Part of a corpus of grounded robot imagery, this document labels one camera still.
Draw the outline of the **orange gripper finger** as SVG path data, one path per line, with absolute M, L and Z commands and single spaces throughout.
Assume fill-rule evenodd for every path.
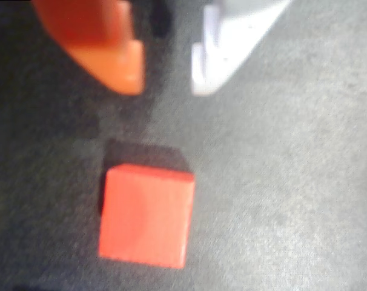
M 130 1 L 33 1 L 46 32 L 91 76 L 114 92 L 145 87 L 144 45 L 134 37 Z

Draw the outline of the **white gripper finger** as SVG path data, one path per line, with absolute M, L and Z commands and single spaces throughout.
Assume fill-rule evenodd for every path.
M 202 39 L 191 49 L 191 91 L 216 93 L 248 59 L 280 15 L 292 3 L 212 1 L 203 8 Z

